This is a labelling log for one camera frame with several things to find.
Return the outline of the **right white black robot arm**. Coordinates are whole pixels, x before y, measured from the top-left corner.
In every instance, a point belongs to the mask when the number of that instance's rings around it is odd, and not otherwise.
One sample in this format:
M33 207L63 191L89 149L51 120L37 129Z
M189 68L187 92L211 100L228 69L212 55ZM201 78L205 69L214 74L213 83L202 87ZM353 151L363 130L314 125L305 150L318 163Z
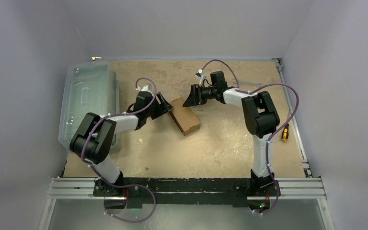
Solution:
M270 136L276 132L280 123L279 115L269 92L244 92L228 86L224 73L215 71L210 74L211 84L203 70L195 74L198 84L193 84L183 107L194 107L215 99L222 104L231 104L242 108L245 126L253 138L253 167L249 185L245 193L249 196L269 194L274 184L274 172L271 165Z

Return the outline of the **brown cardboard box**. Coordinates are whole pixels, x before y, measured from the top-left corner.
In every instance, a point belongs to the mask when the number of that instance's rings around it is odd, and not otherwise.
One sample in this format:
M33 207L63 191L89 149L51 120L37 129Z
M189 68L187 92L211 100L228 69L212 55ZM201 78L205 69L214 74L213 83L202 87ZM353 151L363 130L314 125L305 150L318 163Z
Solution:
M183 136L187 136L201 128L201 122L190 107L183 107L184 98L179 97L169 102L172 110L170 116Z

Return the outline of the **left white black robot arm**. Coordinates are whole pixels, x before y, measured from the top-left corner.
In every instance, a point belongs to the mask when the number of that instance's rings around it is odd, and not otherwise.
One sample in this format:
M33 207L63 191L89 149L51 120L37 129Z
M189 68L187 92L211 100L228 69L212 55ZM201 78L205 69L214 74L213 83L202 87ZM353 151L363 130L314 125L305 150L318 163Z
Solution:
M139 130L148 118L154 120L172 110L173 106L160 92L139 92L125 113L105 116L87 113L71 139L69 149L92 168L110 195L118 196L124 189L124 176L109 157L114 136Z

